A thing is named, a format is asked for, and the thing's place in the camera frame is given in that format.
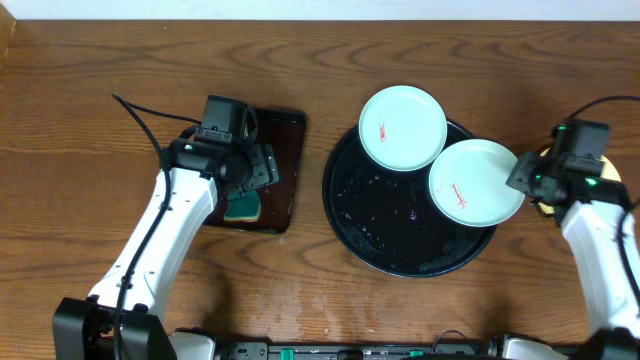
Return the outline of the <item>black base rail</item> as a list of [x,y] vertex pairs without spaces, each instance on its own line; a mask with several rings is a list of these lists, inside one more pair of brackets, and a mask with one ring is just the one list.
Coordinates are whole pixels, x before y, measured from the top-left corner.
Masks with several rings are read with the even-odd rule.
[[396,360],[498,359],[479,344],[440,343],[436,346],[305,345],[265,342],[227,342],[215,350],[214,360]]

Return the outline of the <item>pale green plate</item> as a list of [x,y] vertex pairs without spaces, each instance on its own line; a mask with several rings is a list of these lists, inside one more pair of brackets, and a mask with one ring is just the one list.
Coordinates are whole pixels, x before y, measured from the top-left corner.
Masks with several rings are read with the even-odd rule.
[[499,143],[457,142],[436,158],[428,177],[431,198],[447,218],[470,227],[500,224],[514,215],[524,194],[506,181],[517,157]]
[[396,85],[374,94],[358,123],[365,153],[392,171],[426,167],[443,150],[448,123],[441,105],[426,91]]

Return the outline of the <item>green yellow sponge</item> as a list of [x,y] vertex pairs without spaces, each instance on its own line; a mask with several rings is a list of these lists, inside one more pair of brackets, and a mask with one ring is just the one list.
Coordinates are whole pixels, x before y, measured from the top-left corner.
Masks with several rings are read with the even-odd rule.
[[227,197],[223,219],[227,222],[256,222],[261,214],[261,200],[256,190]]

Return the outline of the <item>yellow plate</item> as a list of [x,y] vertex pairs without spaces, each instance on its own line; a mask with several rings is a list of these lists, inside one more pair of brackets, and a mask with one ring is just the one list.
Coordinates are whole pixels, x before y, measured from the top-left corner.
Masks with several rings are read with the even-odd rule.
[[[621,182],[621,176],[613,163],[606,157],[602,156],[601,161],[604,162],[604,167],[602,170],[601,177],[606,180],[618,181]],[[554,210],[551,206],[545,205],[543,203],[535,203],[536,209],[545,217],[552,217],[554,215]]]

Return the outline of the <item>rectangular dark brown tray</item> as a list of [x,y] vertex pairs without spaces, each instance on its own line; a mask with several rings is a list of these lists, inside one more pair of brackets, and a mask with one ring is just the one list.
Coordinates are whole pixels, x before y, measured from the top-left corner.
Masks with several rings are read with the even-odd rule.
[[259,124],[256,143],[272,147],[280,181],[256,190],[261,200],[261,214],[256,222],[225,221],[227,197],[224,196],[204,226],[280,234],[290,225],[307,116],[301,111],[284,109],[256,108],[255,112]]

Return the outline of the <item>round black tray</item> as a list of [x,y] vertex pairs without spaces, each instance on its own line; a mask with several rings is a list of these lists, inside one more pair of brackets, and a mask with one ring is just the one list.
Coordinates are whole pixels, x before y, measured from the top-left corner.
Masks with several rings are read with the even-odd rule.
[[365,152],[357,127],[332,151],[323,175],[324,210],[337,238],[356,257],[385,273],[429,278],[476,258],[497,227],[454,222],[434,204],[430,168],[394,172]]

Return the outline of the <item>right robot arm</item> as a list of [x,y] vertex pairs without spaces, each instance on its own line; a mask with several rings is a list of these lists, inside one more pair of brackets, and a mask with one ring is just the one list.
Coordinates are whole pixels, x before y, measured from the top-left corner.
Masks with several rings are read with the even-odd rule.
[[587,308],[590,336],[573,359],[639,357],[639,250],[625,185],[602,176],[590,155],[522,155],[507,185],[552,209],[569,244]]

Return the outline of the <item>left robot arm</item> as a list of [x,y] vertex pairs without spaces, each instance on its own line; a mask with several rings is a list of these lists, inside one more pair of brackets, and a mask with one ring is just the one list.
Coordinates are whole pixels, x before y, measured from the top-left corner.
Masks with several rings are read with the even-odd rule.
[[52,325],[59,359],[212,359],[216,340],[168,334],[169,295],[219,198],[278,182],[273,148],[178,138],[159,153],[153,195],[123,251],[84,300],[64,298]]

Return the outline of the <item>wooden side panel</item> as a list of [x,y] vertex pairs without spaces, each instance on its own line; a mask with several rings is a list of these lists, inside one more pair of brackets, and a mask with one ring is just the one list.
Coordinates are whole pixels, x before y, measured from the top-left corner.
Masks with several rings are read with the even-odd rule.
[[4,65],[9,52],[10,42],[12,40],[16,27],[16,19],[3,6],[0,5],[0,64]]

